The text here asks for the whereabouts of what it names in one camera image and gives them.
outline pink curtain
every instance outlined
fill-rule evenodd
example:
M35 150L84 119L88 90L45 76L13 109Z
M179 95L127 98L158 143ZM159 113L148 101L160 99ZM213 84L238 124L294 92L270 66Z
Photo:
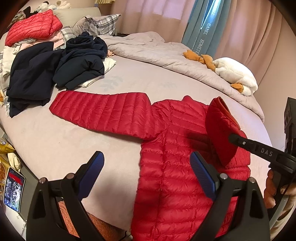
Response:
M230 57L262 80L279 39L282 15L268 0L232 0L214 59Z
M116 0L112 13L120 33L157 32L166 42L181 42L195 0Z

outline yellow bag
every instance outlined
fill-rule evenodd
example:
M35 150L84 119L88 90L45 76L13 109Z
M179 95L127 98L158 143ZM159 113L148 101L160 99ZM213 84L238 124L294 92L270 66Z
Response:
M14 152L15 149L6 140L0 138L0 154L7 154Z
M5 179L8 172L10 164L0 156L0 185L5 186Z

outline navy blue jacket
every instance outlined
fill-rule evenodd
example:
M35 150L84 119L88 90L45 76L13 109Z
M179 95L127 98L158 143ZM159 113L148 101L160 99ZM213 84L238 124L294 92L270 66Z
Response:
M21 113L30 104L44 106L50 101L52 77L63 52L63 49L52 51L53 45L53 42L39 43L16 55L6 91L10 117Z
M66 42L53 81L59 88L65 86L72 90L87 80L104 75L102 59L107 53L104 40L100 37L94 39L88 32L83 32Z

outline finger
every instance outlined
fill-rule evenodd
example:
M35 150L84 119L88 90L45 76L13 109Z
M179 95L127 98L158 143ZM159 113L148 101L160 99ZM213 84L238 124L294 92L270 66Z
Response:
M264 190L264 204L266 208L272 208L276 205L276 201L273 196L265 189Z
M273 179L273 177L274 177L274 172L273 172L273 170L269 170L268 171L268 173L267 173L267 176L269 177L269 178L271 178L271 179Z
M285 185L281 188L281 194L284 194L286 188L287 188L288 185ZM296 183L292 183L289 187L289 189L287 190L286 194L285 195L290 195L290 196L293 196L293 195L296 195Z
M276 194L276 187L274 185L274 182L272 181L271 178L266 179L266 190L271 194L275 195Z
M291 208L295 204L295 201L296 201L296 196L290 196L288 201L287 201L287 204L286 204L285 208L283 209L283 212L291 210Z

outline folded red jacket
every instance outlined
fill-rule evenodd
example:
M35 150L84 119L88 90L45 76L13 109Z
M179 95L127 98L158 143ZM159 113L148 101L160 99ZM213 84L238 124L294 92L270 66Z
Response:
M62 27L61 21L49 9L16 22L8 31L5 45L11 47L14 43L27 38L48 39Z
M189 96L151 105L145 93L63 91L49 109L89 130L144 140L131 224L136 241L185 241L200 226L212 201L190 167L193 151L231 178L246 180L250 176L250 153L227 141L229 133L245 134L221 97L209 106ZM233 198L218 235L227 231L235 205Z

